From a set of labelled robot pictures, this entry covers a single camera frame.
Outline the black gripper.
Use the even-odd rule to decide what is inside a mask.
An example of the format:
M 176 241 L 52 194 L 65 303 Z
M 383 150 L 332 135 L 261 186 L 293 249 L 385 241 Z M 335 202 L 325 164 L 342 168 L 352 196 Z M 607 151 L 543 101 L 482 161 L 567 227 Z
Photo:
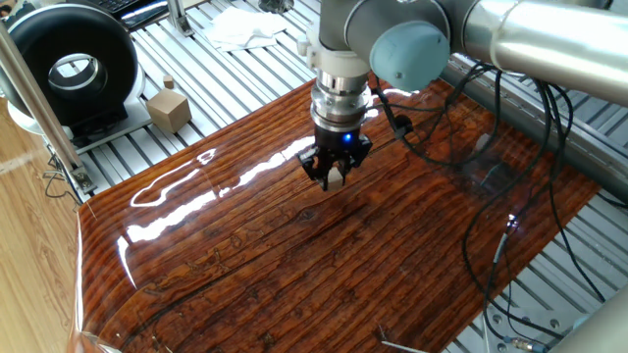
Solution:
M 360 129 L 331 131 L 315 126 L 315 143 L 297 153 L 297 159 L 309 178 L 316 181 L 324 191 L 329 189 L 328 173 L 331 154 L 338 155 L 342 183 L 352 169 L 359 168 L 368 156 L 373 143 Z

